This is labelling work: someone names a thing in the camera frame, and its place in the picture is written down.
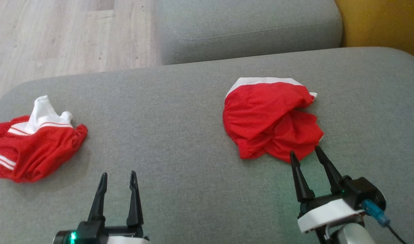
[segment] red and white garment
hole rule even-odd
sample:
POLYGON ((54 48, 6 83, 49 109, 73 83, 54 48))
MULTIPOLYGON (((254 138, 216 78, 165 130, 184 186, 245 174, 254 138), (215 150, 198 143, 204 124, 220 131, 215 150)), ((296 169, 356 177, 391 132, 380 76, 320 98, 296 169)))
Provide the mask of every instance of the red and white garment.
POLYGON ((238 79, 226 95, 223 123, 240 157, 268 153, 290 163, 291 150, 299 160, 311 153, 323 132, 317 117, 297 108, 309 106, 316 96, 294 79, 238 79))
POLYGON ((0 123, 0 178, 35 182, 69 160, 88 129, 73 128, 70 112, 57 115, 47 96, 35 100, 31 116, 0 123))

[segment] gray ottoman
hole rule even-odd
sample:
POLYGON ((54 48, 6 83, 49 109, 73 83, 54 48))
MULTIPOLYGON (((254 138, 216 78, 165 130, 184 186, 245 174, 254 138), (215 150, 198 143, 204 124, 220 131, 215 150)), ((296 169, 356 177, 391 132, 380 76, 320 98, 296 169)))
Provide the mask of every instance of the gray ottoman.
POLYGON ((334 0, 159 0, 163 64, 339 47, 334 0))
MULTIPOLYGON (((224 97, 239 77, 292 77, 318 93, 307 111, 325 132, 338 170, 383 191, 392 226, 414 243, 414 57, 389 48, 339 48, 166 65, 25 83, 0 101, 0 122, 29 114, 48 95, 89 128, 78 153, 34 184, 0 179, 0 244, 51 243, 88 217, 103 172, 105 216, 128 214, 136 170, 144 232, 153 244, 316 244, 301 234, 289 164, 241 160, 222 124, 224 97)), ((317 196, 329 183, 315 153, 302 170, 317 196)), ((377 243, 396 244, 365 217, 377 243)))

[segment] red cloth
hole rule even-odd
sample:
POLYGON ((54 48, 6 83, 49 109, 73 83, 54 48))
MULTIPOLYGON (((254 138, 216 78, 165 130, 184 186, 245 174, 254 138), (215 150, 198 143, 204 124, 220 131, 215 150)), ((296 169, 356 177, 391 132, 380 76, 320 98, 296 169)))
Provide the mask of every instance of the red cloth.
POLYGON ((306 108, 315 96, 292 79, 241 79, 227 94, 223 111, 225 130, 238 145, 240 157, 255 159, 269 153, 290 163, 291 150, 299 160, 311 153, 323 132, 314 115, 295 109, 306 108), (241 79, 252 80, 239 83, 241 79))
POLYGON ((84 125, 74 129, 51 122, 43 123, 46 126, 31 135, 9 132, 12 125, 28 120, 29 116, 22 116, 0 123, 0 178, 19 183, 35 182, 50 175, 74 155, 88 132, 84 125))

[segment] blue cable connector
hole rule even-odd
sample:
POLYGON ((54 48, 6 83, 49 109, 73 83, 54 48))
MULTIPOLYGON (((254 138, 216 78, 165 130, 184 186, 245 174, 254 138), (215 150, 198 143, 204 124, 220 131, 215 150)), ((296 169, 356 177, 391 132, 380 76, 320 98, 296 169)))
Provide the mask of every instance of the blue cable connector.
POLYGON ((385 216, 385 212, 370 199, 366 199, 362 202, 362 208, 368 215, 373 216, 382 227, 388 226, 391 222, 391 220, 385 216))

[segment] gray fabric surface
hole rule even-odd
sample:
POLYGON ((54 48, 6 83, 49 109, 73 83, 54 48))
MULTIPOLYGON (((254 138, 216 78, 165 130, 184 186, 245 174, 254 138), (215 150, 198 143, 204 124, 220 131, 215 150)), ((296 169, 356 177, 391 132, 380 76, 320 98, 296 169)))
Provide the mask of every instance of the gray fabric surface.
POLYGON ((163 64, 339 47, 334 0, 159 0, 163 64))
MULTIPOLYGON (((239 77, 291 77, 318 92, 307 111, 321 147, 342 174, 365 176, 387 199, 392 226, 414 243, 414 58, 389 48, 339 48, 166 65, 28 82, 0 102, 0 122, 29 114, 36 97, 89 128, 72 160, 35 184, 0 179, 0 244, 50 243, 88 217, 103 172, 105 216, 128 214, 136 170, 144 231, 156 244, 315 244, 301 234, 289 164, 241 160, 224 132, 224 97, 239 77)), ((312 153, 302 170, 317 196, 329 193, 312 153)), ((377 243, 395 244, 365 217, 377 243)))

